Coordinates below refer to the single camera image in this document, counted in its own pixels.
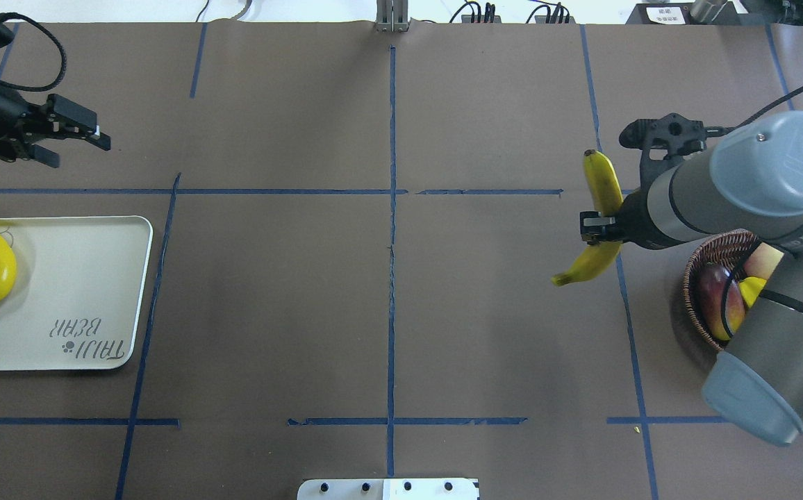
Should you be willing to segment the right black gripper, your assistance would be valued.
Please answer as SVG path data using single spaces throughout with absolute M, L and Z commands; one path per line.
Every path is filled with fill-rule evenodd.
M 589 246 L 613 242 L 615 238 L 638 247 L 659 249 L 659 231 L 650 218 L 646 197 L 626 197 L 614 216 L 599 211 L 582 211 L 579 213 L 579 224 L 581 230 L 605 230 L 612 226 L 610 232 L 582 231 L 581 240 Z

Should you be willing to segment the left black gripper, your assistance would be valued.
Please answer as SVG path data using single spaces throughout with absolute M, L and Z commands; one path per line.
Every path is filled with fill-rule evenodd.
M 49 122 L 56 138 L 85 140 L 102 151 L 110 151 L 110 136 L 102 131 L 96 112 L 71 99 L 49 94 L 46 118 L 39 106 L 27 102 L 17 91 L 0 85 L 0 160 L 33 160 L 58 169 L 60 156 L 36 144 L 50 131 Z

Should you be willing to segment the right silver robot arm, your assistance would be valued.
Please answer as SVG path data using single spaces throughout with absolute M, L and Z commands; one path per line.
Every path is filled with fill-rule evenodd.
M 665 249 L 726 236 L 753 238 L 739 260 L 756 281 L 747 303 L 729 307 L 710 292 L 701 319 L 728 328 L 702 395 L 723 419 L 787 447 L 803 435 L 803 111 L 735 127 L 707 126 L 677 113 L 640 118 L 620 134 L 637 149 L 640 184 L 623 196 L 610 161 L 583 153 L 593 209 L 580 213 L 588 254 L 630 242 Z

